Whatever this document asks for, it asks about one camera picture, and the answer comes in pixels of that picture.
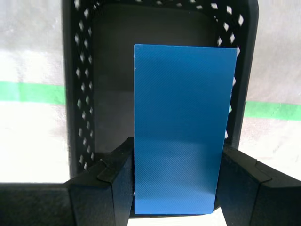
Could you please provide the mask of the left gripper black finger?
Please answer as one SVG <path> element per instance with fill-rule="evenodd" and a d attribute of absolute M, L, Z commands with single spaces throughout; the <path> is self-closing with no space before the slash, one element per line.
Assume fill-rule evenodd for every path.
<path fill-rule="evenodd" d="M 1 184 L 1 225 L 127 225 L 134 196 L 133 154 L 130 137 L 63 184 Z"/>
<path fill-rule="evenodd" d="M 301 224 L 301 182 L 229 145 L 216 196 L 229 226 Z"/>

